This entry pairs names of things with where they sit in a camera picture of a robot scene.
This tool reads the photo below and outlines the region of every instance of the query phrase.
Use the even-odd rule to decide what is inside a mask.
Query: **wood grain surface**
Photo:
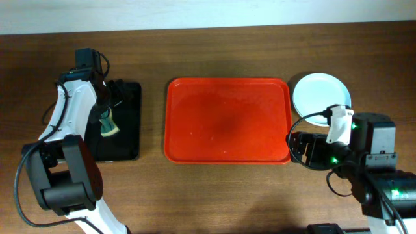
[[[44,130],[60,72],[92,47],[109,79],[142,85],[140,159],[99,164],[104,199],[132,233],[263,233],[338,223],[365,228],[358,202],[332,194],[325,172],[297,164],[174,164],[163,154],[166,86],[176,77],[280,77],[324,72],[348,87],[356,112],[396,123],[398,168],[416,172],[416,22],[0,36],[0,233],[80,233],[76,224],[36,229],[16,212],[13,180],[22,145]],[[328,129],[302,124],[298,130]],[[350,185],[335,177],[334,187]],[[25,173],[21,201],[34,222],[61,220],[39,207]]]

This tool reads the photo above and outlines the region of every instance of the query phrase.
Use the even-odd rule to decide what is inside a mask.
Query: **green sponge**
[[[114,123],[114,120],[112,120],[111,109],[101,114],[101,117],[102,119],[99,120],[101,122],[101,136],[109,137],[120,131],[120,129]]]

